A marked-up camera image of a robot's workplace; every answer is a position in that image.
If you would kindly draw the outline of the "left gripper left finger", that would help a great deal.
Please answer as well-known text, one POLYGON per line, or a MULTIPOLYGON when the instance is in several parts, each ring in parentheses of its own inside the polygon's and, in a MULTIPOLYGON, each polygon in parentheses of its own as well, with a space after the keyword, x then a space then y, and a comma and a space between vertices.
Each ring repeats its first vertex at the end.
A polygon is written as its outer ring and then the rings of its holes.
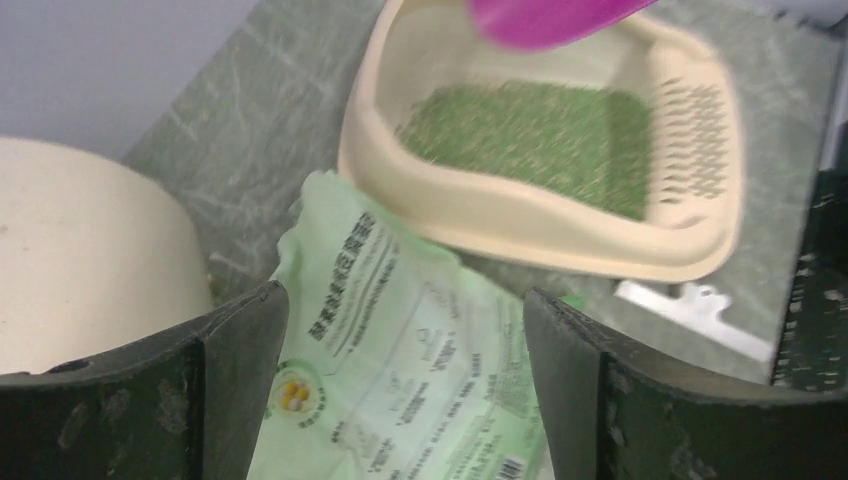
POLYGON ((41 374, 1 378, 5 479, 243 479, 289 312, 270 281, 41 374))

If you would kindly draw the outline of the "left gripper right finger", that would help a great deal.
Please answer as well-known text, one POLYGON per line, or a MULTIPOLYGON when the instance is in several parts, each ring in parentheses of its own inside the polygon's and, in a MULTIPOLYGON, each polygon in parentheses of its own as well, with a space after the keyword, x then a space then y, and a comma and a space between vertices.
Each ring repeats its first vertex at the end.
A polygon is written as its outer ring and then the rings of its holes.
POLYGON ((843 479, 847 395, 716 373, 540 289, 524 298, 532 376, 558 479, 843 479))

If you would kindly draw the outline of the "green cat litter bag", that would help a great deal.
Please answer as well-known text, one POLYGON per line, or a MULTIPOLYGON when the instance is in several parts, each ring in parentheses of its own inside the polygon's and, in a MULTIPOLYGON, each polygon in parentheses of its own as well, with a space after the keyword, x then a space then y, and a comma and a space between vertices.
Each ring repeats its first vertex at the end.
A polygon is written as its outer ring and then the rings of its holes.
POLYGON ((522 303, 315 172, 278 244, 288 325, 252 479, 550 479, 522 303))

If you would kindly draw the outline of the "beige litter box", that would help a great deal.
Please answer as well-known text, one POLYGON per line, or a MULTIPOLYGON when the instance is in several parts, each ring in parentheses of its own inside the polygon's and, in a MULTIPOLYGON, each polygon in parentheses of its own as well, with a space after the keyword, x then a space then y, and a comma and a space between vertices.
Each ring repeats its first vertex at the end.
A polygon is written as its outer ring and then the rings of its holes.
POLYGON ((651 7, 557 49, 513 53, 483 41, 460 1, 389 1, 349 96, 338 171, 420 235, 481 256, 665 283, 707 276, 741 228, 743 128, 718 50, 658 13, 651 7), (435 89, 507 80, 617 87, 652 108, 643 221, 428 164, 396 138, 435 89))

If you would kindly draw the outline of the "magenta litter scoop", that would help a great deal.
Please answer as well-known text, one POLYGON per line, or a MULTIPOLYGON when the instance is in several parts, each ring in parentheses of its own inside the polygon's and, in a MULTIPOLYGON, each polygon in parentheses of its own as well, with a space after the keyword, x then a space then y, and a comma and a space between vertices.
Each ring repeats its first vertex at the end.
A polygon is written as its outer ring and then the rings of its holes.
POLYGON ((653 0, 471 0, 471 23, 499 47, 537 51, 568 45, 652 5, 653 0))

